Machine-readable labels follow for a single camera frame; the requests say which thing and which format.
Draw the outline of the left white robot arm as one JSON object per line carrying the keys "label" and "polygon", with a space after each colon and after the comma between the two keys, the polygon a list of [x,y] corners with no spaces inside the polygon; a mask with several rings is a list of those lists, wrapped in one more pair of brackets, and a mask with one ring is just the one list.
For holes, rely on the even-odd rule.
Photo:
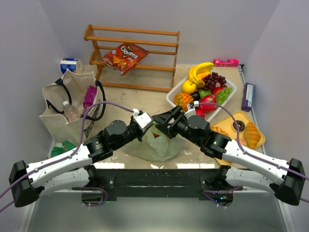
{"label": "left white robot arm", "polygon": [[23,160],[16,162],[9,176],[15,207],[24,207],[37,201],[47,189],[45,184],[53,178],[107,159],[131,141],[141,140],[152,124],[153,119],[147,113],[132,116],[129,125],[115,120],[74,150],[36,163],[27,164]]}

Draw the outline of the purple snack bag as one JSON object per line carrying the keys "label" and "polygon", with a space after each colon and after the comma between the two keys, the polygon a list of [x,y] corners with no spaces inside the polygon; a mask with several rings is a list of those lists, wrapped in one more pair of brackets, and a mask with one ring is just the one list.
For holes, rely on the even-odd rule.
{"label": "purple snack bag", "polygon": [[93,105],[94,100],[96,98],[96,94],[97,94],[97,88],[94,86],[89,86],[83,101],[83,107],[85,110],[87,110],[91,105]]}

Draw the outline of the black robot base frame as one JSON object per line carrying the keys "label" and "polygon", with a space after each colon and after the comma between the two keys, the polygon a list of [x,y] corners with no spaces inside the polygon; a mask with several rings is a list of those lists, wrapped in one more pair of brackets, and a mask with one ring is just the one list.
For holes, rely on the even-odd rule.
{"label": "black robot base frame", "polygon": [[197,198],[222,206],[233,201],[233,192],[242,187],[225,181],[227,168],[219,169],[97,169],[87,166],[90,175],[82,202],[97,205],[119,198]]}

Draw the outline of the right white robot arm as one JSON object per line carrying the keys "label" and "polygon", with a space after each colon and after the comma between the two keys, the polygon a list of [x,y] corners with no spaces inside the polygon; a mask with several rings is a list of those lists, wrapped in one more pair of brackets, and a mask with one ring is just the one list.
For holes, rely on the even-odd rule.
{"label": "right white robot arm", "polygon": [[245,171],[226,167],[224,181],[235,187],[251,187],[273,192],[290,205],[299,205],[308,180],[301,161],[277,159],[242,146],[239,140],[211,130],[202,116],[185,116],[181,107],[152,117],[156,127],[168,138],[180,135],[211,158],[224,159],[246,167]]}

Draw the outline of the clear plastic water bottle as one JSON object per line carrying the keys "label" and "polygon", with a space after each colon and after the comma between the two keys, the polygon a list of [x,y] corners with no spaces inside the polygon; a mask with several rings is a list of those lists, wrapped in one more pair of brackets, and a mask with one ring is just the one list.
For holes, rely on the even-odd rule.
{"label": "clear plastic water bottle", "polygon": [[63,106],[64,106],[64,114],[68,122],[71,122],[71,121],[74,121],[80,118],[79,111],[73,105],[71,105],[68,101],[64,101]]}

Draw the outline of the beige canvas tote bag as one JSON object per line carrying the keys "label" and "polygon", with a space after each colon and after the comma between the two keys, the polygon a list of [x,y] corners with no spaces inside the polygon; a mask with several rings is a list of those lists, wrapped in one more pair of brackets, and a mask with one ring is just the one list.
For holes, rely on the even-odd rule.
{"label": "beige canvas tote bag", "polygon": [[54,83],[43,87],[42,93],[46,109],[40,119],[55,142],[69,141],[77,145],[80,138],[85,141],[105,112],[106,105],[97,105],[83,119],[91,105],[106,100],[94,72],[77,74],[67,70]]}

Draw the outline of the light green plastic bag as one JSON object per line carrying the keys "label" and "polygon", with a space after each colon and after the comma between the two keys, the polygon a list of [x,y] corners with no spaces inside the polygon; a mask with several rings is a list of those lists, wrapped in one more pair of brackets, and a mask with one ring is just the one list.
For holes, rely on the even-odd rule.
{"label": "light green plastic bag", "polygon": [[178,153],[185,146],[185,140],[180,136],[172,139],[168,138],[155,125],[152,125],[142,138],[142,141],[137,139],[125,145],[122,150],[131,156],[135,156],[148,161],[166,161]]}

